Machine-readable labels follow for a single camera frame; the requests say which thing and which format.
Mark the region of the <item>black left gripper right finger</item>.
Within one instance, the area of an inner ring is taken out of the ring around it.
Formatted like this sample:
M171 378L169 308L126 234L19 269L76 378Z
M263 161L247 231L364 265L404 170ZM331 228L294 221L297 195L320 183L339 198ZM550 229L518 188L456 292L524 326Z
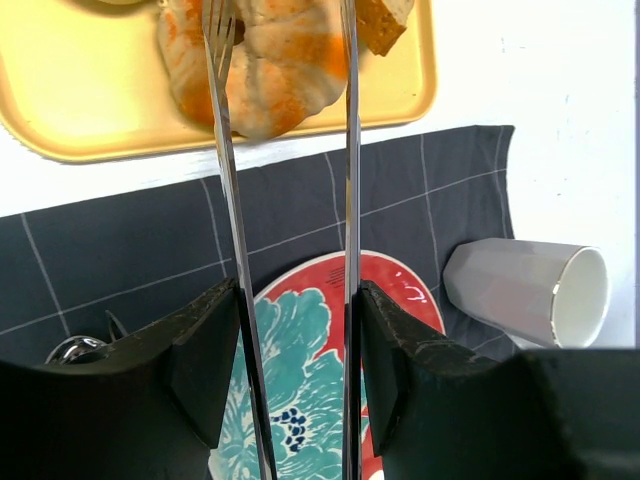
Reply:
M497 362L368 281L363 368L388 479L635 479L639 354L527 350Z

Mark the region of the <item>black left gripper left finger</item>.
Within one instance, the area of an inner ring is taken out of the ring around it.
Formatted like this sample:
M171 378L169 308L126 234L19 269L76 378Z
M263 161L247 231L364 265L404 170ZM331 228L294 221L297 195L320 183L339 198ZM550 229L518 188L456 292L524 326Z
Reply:
M239 333L237 285L66 365L1 366L5 479L203 479Z

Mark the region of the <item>orange striped round bread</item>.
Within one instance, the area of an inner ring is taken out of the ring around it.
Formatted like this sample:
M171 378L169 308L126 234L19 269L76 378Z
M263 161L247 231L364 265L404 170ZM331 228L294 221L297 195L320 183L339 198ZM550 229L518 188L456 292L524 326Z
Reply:
M161 1L157 42L179 111L213 122L200 1ZM338 1L235 1L226 82L233 131L252 141L296 128L342 95L347 66Z

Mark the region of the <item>metal serving tongs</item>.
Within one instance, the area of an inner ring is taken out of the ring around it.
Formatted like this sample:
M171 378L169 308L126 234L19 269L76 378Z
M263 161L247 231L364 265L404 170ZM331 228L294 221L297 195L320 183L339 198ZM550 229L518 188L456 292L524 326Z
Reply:
M361 284L361 122L359 115L359 53L354 2L342 2L341 22L347 65L342 476L345 479L359 479L362 476L361 327L358 313ZM231 3L228 1L203 2L201 23L215 120L214 131L218 163L229 212L239 281L242 339L251 395L258 464L261 478L274 479L277 476L277 466L271 435L226 94L226 81L235 37L235 15Z

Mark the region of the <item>front bread slice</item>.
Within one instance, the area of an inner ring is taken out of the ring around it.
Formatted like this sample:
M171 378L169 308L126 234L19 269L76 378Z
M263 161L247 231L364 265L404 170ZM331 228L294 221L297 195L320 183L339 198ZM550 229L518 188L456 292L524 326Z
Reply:
M374 55L386 56L407 29L414 0L356 0L357 32Z

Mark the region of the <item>dark checked placemat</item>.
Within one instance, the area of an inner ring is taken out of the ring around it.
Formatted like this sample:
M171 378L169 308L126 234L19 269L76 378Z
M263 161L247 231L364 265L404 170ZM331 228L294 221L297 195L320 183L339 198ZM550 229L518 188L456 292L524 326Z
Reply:
M365 146L361 241L410 267L446 333L495 360L502 332L454 308L441 284L462 243L509 238L506 167L514 127L469 126ZM261 290L344 242L345 156L316 154L239 175L250 270ZM37 365L65 338L166 316L229 276L230 227L216 177L74 203L1 221L1 357Z

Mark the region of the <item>white mug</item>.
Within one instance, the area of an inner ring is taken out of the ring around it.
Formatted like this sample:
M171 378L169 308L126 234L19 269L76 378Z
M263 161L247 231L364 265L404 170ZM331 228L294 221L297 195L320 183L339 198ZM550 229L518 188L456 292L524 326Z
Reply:
M455 248L444 272L449 301L468 316L545 348L587 348L610 300L601 251L488 238Z

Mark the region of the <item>red and teal plate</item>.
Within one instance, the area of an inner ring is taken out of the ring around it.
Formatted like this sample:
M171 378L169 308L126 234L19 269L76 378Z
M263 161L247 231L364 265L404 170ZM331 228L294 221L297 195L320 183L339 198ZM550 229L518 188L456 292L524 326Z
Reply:
M263 289L255 310L278 479L342 479L344 252L316 257ZM363 279L440 333L436 302L419 276L388 255L363 250ZM362 479L384 479L373 455L362 379ZM234 358L212 479L260 479L241 338Z

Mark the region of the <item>pink-handled spoon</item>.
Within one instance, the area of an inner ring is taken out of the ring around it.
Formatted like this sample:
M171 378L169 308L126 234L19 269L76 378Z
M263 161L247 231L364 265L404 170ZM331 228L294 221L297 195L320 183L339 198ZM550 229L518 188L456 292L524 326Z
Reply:
M100 350L106 342L86 335L71 336L58 344L45 360L46 364L67 365L93 363L105 357Z

